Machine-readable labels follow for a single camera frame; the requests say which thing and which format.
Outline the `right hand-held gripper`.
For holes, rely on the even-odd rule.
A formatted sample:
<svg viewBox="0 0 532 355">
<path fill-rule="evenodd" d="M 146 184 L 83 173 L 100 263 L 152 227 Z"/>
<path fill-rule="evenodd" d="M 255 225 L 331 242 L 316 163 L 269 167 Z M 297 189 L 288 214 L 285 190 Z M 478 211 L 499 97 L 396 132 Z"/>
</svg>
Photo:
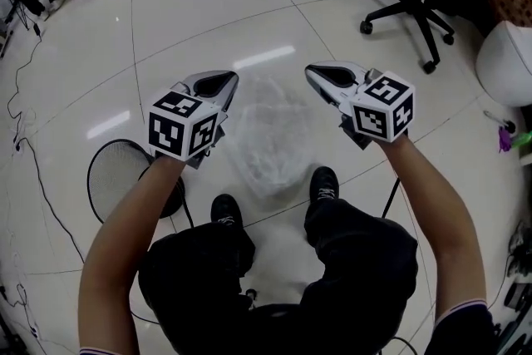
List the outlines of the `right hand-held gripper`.
<svg viewBox="0 0 532 355">
<path fill-rule="evenodd" d="M 351 117 L 358 134 L 392 143 L 415 119 L 416 89 L 391 71 L 325 61 L 309 64 L 304 72 L 325 102 Z"/>
</svg>

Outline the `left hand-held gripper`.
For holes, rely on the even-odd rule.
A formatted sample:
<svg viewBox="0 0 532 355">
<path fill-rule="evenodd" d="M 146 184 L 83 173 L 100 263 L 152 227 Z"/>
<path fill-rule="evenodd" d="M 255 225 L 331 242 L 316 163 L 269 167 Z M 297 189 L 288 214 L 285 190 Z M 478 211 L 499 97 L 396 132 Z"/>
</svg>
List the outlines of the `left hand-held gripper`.
<svg viewBox="0 0 532 355">
<path fill-rule="evenodd" d="M 149 109 L 150 149 L 198 169 L 225 136 L 222 123 L 238 84 L 234 71 L 204 71 L 161 92 Z"/>
</svg>

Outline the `clear plastic bin bag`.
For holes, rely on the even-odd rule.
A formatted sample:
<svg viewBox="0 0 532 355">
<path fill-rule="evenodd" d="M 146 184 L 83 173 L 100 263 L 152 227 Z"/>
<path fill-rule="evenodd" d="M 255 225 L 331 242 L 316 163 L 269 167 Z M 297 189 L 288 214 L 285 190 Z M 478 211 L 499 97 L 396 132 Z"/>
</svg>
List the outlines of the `clear plastic bin bag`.
<svg viewBox="0 0 532 355">
<path fill-rule="evenodd" d="M 225 127 L 232 162 L 259 199 L 299 186 L 314 160 L 311 109 L 291 87 L 271 76 L 245 77 Z"/>
</svg>

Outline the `black mesh waste bin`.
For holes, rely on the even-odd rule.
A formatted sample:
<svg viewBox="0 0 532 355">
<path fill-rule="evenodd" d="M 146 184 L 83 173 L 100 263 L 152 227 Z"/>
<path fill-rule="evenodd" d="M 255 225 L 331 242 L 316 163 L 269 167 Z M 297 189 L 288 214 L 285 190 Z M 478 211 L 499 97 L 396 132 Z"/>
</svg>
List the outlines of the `black mesh waste bin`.
<svg viewBox="0 0 532 355">
<path fill-rule="evenodd" d="M 154 161 L 154 156 L 127 139 L 109 141 L 95 153 L 86 187 L 93 213 L 102 224 Z"/>
</svg>

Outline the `person's left forearm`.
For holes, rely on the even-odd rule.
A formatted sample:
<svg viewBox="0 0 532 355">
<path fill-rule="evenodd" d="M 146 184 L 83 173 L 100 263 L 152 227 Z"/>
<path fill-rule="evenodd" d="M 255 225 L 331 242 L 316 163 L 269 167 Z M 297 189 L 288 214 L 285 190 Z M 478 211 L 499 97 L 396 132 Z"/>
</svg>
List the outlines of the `person's left forearm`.
<svg viewBox="0 0 532 355">
<path fill-rule="evenodd" d="M 80 349 L 139 355 L 130 292 L 166 201 L 185 163 L 157 159 L 99 229 L 83 266 L 78 294 Z"/>
</svg>

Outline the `person's right black shoe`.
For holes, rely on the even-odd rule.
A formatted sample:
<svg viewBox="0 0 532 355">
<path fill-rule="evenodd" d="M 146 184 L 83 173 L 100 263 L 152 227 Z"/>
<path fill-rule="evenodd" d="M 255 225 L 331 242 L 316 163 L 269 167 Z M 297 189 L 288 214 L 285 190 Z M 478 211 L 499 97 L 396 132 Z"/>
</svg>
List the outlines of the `person's right black shoe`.
<svg viewBox="0 0 532 355">
<path fill-rule="evenodd" d="M 339 198 L 339 183 L 335 172 L 327 167 L 318 167 L 312 175 L 309 186 L 310 202 L 320 200 L 337 200 Z"/>
</svg>

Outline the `person's left black shoe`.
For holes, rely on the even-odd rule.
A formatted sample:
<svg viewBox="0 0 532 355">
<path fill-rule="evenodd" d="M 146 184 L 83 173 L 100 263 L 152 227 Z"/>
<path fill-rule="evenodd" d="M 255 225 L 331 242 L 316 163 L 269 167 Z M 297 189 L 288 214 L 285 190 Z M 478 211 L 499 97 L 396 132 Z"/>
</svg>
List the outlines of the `person's left black shoe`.
<svg viewBox="0 0 532 355">
<path fill-rule="evenodd" d="M 213 223 L 224 224 L 235 228 L 243 227 L 243 220 L 236 199 L 229 194 L 218 195 L 212 202 L 210 218 Z"/>
</svg>

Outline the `purple cloth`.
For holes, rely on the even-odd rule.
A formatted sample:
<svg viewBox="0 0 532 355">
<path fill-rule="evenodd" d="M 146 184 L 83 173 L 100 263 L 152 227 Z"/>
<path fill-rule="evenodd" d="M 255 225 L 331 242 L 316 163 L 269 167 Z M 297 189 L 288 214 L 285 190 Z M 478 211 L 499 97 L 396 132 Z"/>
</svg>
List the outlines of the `purple cloth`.
<svg viewBox="0 0 532 355">
<path fill-rule="evenodd" d="M 499 152 L 508 152 L 514 148 L 513 136 L 506 130 L 505 127 L 500 126 L 498 130 L 499 135 Z"/>
</svg>

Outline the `person's right leg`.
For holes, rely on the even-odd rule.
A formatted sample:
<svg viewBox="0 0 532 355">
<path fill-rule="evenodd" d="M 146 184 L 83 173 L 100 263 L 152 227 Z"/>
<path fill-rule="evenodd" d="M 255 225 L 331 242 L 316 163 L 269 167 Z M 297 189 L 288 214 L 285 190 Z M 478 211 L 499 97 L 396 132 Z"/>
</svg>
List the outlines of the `person's right leg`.
<svg viewBox="0 0 532 355">
<path fill-rule="evenodd" d="M 308 351 L 377 355 L 416 290 L 416 240 L 398 223 L 340 199 L 311 203 L 304 228 L 324 265 L 299 304 Z"/>
</svg>

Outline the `person's leg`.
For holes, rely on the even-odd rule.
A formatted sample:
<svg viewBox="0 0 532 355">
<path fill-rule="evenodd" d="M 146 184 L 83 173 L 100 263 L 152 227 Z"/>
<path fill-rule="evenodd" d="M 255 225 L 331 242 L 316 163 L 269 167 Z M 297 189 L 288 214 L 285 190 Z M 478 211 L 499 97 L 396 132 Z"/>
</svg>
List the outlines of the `person's leg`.
<svg viewBox="0 0 532 355">
<path fill-rule="evenodd" d="M 324 265 L 299 304 L 308 351 L 377 355 L 416 290 L 416 240 L 398 223 L 340 199 L 311 203 L 304 228 Z"/>
<path fill-rule="evenodd" d="M 250 301 L 240 279 L 255 246 L 244 228 L 211 222 L 152 244 L 140 291 L 178 355 L 242 355 Z"/>
</svg>

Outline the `person's left leg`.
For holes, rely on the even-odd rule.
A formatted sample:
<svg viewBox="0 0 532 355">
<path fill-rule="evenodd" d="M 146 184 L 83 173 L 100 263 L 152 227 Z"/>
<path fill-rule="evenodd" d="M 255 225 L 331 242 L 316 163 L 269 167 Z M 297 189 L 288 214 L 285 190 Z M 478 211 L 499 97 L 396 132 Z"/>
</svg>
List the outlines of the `person's left leg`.
<svg viewBox="0 0 532 355">
<path fill-rule="evenodd" d="M 140 291 L 178 355 L 242 355 L 250 301 L 240 279 L 255 246 L 244 228 L 211 222 L 152 244 Z"/>
</svg>

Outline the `green spray bottle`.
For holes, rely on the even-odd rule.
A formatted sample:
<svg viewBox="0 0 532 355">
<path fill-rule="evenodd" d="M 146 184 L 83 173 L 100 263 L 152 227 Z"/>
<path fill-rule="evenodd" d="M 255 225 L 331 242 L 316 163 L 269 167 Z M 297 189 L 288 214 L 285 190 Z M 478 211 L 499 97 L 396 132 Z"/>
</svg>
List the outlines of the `green spray bottle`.
<svg viewBox="0 0 532 355">
<path fill-rule="evenodd" d="M 532 143 L 532 131 L 528 133 L 516 134 L 515 136 L 511 137 L 510 142 L 512 149 L 517 149 L 522 146 L 528 145 Z"/>
</svg>

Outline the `person's dark shirt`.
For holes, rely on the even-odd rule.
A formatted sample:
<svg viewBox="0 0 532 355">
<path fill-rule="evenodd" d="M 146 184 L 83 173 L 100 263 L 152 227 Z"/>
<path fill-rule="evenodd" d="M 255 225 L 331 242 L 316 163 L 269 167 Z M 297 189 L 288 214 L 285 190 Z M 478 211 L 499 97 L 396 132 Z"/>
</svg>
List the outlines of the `person's dark shirt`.
<svg viewBox="0 0 532 355">
<path fill-rule="evenodd" d="M 325 282 L 307 286 L 299 303 L 249 311 L 236 288 L 144 288 L 179 355 L 377 355 L 395 336 L 414 288 Z M 80 355 L 140 355 L 124 292 L 80 296 Z M 480 297 L 454 303 L 438 317 L 424 355 L 495 355 L 493 322 Z"/>
</svg>

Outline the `black floor equipment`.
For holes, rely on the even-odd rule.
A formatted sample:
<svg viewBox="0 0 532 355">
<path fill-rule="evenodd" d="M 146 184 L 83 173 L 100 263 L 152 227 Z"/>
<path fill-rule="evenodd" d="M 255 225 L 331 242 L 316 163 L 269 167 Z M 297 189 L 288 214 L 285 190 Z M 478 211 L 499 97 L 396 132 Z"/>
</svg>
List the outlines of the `black floor equipment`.
<svg viewBox="0 0 532 355">
<path fill-rule="evenodd" d="M 499 333 L 496 355 L 532 355 L 532 283 L 513 283 L 504 306 L 516 316 Z"/>
</svg>

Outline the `white handled black brush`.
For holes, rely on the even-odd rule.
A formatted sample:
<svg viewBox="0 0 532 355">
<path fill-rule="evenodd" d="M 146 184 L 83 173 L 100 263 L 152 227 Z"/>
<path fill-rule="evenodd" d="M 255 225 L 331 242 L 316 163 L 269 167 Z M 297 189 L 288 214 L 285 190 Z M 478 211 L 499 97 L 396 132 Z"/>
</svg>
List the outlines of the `white handled black brush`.
<svg viewBox="0 0 532 355">
<path fill-rule="evenodd" d="M 500 119 L 498 116 L 495 116 L 493 113 L 487 110 L 483 110 L 483 113 L 488 119 L 495 122 L 499 128 L 504 129 L 509 134 L 513 135 L 516 132 L 516 125 L 513 121 Z"/>
</svg>

